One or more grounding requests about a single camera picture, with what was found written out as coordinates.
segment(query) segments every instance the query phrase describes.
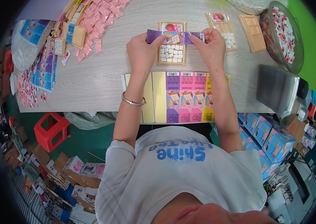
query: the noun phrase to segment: purple label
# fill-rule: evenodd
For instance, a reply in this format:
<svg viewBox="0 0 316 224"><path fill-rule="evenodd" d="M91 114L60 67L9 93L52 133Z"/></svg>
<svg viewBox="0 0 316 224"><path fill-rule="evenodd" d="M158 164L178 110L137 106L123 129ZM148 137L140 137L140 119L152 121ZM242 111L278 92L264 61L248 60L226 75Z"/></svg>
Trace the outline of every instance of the purple label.
<svg viewBox="0 0 316 224"><path fill-rule="evenodd" d="M204 34L197 32L170 32L170 31L156 31L147 30L147 43L152 43L157 37L166 35L166 39L162 44L193 44L189 36L194 35L204 42Z"/></svg>
<svg viewBox="0 0 316 224"><path fill-rule="evenodd" d="M179 72L165 73L167 89L167 123L179 123Z"/></svg>

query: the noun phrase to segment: person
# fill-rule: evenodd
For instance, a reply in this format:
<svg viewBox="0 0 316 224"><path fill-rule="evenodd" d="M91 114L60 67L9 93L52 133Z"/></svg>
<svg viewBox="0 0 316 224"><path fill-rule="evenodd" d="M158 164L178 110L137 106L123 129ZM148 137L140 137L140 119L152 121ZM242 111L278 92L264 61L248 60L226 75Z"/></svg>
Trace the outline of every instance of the person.
<svg viewBox="0 0 316 224"><path fill-rule="evenodd" d="M205 42L189 38L211 77L221 148L208 140L209 135L173 125L136 139L142 108L123 100L95 199L98 223L275 223L261 212L267 194L259 154L244 151L241 144L224 74L224 39L216 29L203 33ZM143 102L144 84L165 39L162 35L147 44L146 37L133 37L126 46L131 77L123 97L136 104Z"/></svg>

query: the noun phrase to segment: green floor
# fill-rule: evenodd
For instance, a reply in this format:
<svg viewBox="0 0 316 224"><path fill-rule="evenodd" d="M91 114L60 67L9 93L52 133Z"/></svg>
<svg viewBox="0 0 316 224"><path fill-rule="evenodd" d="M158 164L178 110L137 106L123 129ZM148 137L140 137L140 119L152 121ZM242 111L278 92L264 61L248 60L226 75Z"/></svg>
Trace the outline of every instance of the green floor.
<svg viewBox="0 0 316 224"><path fill-rule="evenodd" d="M11 96L6 101L8 107L7 118L13 116L18 124L21 124L31 143L36 141L34 126L45 113L20 113L16 98ZM77 155L84 162L102 162L88 152L105 160L106 150L113 139L114 124L107 125L95 130L81 130L71 124L68 127L70 138L61 143L55 150L49 153L56 160L61 152L68 157ZM219 139L214 130L210 133L214 144L220 146Z"/></svg>

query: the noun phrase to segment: hand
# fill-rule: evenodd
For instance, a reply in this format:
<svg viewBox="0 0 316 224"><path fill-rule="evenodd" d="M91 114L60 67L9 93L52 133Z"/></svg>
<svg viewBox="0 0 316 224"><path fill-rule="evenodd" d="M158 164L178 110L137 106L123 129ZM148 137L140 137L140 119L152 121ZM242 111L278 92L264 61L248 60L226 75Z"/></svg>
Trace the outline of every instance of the hand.
<svg viewBox="0 0 316 224"><path fill-rule="evenodd" d="M199 51L205 65L210 72L224 68L225 41L220 33L213 28L202 31L205 35L205 43L198 37L191 35L189 39Z"/></svg>
<svg viewBox="0 0 316 224"><path fill-rule="evenodd" d="M129 64L131 66L131 75L139 76L137 78L145 78L151 71L154 60L157 56L157 49L165 40L165 35L157 37L151 44L147 44L147 33L132 37L127 43L127 53Z"/></svg>

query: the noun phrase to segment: red plastic stool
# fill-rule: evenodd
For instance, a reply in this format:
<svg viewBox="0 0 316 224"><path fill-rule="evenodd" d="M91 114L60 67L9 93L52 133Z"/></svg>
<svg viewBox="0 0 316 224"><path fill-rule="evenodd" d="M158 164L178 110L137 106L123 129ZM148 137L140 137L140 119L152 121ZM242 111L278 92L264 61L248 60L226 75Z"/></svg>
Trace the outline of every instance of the red plastic stool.
<svg viewBox="0 0 316 224"><path fill-rule="evenodd" d="M50 120L52 116L57 123ZM44 129L41 124L47 119L47 127ZM38 143L48 152L52 152L59 144L71 135L67 135L67 127L71 123L64 117L55 112L46 113L35 125L35 135ZM52 139L57 137L58 140L52 144Z"/></svg>

